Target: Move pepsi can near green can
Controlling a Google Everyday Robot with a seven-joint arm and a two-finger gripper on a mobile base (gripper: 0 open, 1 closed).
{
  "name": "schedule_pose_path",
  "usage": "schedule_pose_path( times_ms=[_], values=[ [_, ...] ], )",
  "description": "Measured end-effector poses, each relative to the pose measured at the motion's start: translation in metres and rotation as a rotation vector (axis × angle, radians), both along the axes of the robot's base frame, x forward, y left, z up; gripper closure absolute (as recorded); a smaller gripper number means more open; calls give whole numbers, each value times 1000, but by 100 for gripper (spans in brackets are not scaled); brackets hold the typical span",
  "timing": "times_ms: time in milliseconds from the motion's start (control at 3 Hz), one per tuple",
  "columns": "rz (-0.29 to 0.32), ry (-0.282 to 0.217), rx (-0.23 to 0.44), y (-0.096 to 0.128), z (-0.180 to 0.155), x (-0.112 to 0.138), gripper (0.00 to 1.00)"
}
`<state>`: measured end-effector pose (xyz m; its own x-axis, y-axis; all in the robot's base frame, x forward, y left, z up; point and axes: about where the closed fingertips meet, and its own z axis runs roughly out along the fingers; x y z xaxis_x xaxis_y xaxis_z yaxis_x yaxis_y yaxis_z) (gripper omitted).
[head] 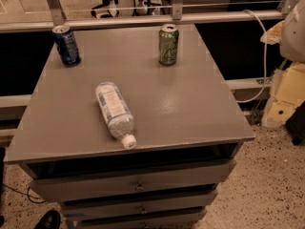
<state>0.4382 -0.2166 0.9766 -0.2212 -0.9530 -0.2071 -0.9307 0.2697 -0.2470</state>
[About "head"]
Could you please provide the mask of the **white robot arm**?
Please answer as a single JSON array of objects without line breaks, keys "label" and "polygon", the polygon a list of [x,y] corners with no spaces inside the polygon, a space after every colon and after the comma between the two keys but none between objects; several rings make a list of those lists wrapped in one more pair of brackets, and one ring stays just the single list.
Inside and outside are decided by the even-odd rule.
[{"label": "white robot arm", "polygon": [[305,102],[305,0],[299,0],[283,21],[263,33],[260,41],[278,43],[281,56],[292,62],[286,70],[274,71],[262,116],[264,127],[277,128]]}]

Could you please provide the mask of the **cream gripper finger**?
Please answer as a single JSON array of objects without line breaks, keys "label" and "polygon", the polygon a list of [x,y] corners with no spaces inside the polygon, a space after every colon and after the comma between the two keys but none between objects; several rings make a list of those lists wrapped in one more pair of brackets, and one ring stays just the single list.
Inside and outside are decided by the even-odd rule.
[{"label": "cream gripper finger", "polygon": [[284,125],[304,101],[305,64],[293,62],[285,71],[275,70],[262,125],[267,128]]},{"label": "cream gripper finger", "polygon": [[260,41],[269,45],[278,44],[280,42],[283,24],[284,21],[280,21],[265,31],[260,37]]}]

